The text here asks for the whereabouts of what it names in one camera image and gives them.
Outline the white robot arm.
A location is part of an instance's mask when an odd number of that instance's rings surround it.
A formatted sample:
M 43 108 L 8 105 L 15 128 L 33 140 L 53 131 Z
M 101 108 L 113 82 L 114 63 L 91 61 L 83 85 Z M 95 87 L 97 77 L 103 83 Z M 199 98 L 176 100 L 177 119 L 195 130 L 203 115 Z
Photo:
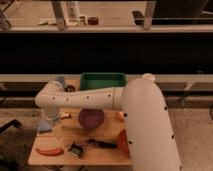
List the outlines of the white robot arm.
M 66 92 L 53 80 L 36 95 L 35 103 L 50 122 L 59 118 L 61 108 L 121 111 L 134 171 L 183 171 L 168 108 L 153 81 L 137 78 L 124 87 Z

